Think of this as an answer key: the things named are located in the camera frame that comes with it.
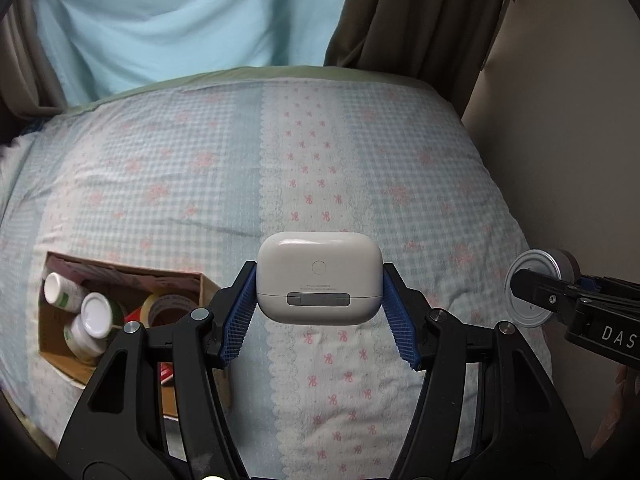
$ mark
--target bedsheet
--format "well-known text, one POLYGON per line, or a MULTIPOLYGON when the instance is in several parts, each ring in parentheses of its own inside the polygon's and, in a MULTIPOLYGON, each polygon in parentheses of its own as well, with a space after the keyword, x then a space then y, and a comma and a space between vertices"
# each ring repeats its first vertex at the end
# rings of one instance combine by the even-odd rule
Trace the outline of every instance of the bedsheet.
MULTIPOLYGON (((526 242, 452 107, 428 87, 315 74, 156 89, 26 139, 0 224, 0 380, 55 442, 80 391, 37 355, 47 250, 227 286, 275 232, 363 232, 432 306, 484 326, 508 317, 504 276, 526 242)), ((550 371, 542 332, 524 335, 550 371)), ((470 366, 458 456, 476 377, 470 366)), ((376 478, 391 471, 422 374, 400 360, 382 311, 317 327, 257 309, 231 380, 228 421, 250 475, 376 478)))

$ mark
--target black metal bracket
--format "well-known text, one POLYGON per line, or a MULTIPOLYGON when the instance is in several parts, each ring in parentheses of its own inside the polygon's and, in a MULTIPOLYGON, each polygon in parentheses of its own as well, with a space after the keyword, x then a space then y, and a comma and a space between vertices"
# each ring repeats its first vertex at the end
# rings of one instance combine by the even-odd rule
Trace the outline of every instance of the black metal bracket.
MULTIPOLYGON (((578 478, 585 460, 574 427, 517 328, 510 322, 493 329, 463 324, 450 312, 431 308, 419 291, 407 288, 392 264, 385 264, 385 272, 394 298, 402 304, 398 319, 405 325, 396 326, 394 332, 399 349, 400 343, 404 345, 401 354, 404 351, 416 368, 426 371, 390 478, 578 478), (407 339, 402 339, 403 334, 408 334, 407 339), (467 363, 479 363, 472 452, 451 462, 467 363)), ((248 306, 255 306, 255 291, 248 284, 254 279, 255 263, 247 262, 234 284, 220 290, 207 308, 196 309, 169 326, 146 330, 129 324, 116 336, 79 399, 60 445, 56 461, 70 478, 248 477, 230 437, 211 369, 228 364, 232 352, 225 339, 233 339, 234 348, 239 349, 242 339, 232 328, 238 327, 238 317, 248 324, 252 312, 248 306), (166 361, 174 362, 187 462, 169 456, 164 442, 158 366, 166 361)), ((540 286, 532 287, 527 280, 520 285, 517 281, 516 288, 528 286, 538 298, 558 290, 569 298, 572 294, 586 298, 583 289, 568 288, 571 284, 541 280, 540 286)), ((628 295, 635 294, 625 283, 598 286, 604 285, 626 287, 628 295)), ((556 305, 561 314, 562 301, 556 305)), ((634 300, 625 298, 618 307, 629 307, 628 301, 634 300)), ((600 313, 597 305, 585 305, 590 307, 589 316, 600 313)), ((577 311, 572 324, 583 315, 577 311)), ((600 469, 620 458, 615 451, 609 447, 609 454, 596 454, 600 469)))
POLYGON ((569 283, 523 269, 513 275, 511 292, 555 312, 567 341, 640 369, 640 285, 597 276, 569 283))

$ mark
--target tape roll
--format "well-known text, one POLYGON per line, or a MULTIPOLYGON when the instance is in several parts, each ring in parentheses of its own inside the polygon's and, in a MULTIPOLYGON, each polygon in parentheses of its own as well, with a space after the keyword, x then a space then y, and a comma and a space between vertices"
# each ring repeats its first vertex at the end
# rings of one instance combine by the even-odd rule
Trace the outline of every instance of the tape roll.
POLYGON ((175 323, 197 307, 195 301, 181 294, 155 292, 140 307, 140 323, 146 328, 175 323))

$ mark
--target white bottle cap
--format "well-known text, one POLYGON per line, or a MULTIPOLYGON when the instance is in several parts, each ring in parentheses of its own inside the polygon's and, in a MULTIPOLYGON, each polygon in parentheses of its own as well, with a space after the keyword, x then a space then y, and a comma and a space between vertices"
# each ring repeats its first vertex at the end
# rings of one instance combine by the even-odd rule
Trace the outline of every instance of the white bottle cap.
POLYGON ((44 280, 44 299, 47 300, 47 303, 55 305, 62 293, 62 283, 60 280, 60 275, 56 272, 52 272, 47 276, 47 279, 44 280))
POLYGON ((82 325, 96 339, 109 335, 113 325, 113 312, 109 300, 99 292, 91 292, 84 298, 80 310, 82 325))

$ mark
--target airpods case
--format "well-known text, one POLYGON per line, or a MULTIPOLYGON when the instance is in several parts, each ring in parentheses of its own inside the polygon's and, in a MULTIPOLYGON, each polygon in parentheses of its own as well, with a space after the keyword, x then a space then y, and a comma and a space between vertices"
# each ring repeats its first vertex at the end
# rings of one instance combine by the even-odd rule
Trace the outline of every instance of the airpods case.
POLYGON ((363 323, 382 303, 382 253, 358 233, 277 233, 258 251, 256 292, 277 322, 363 323))

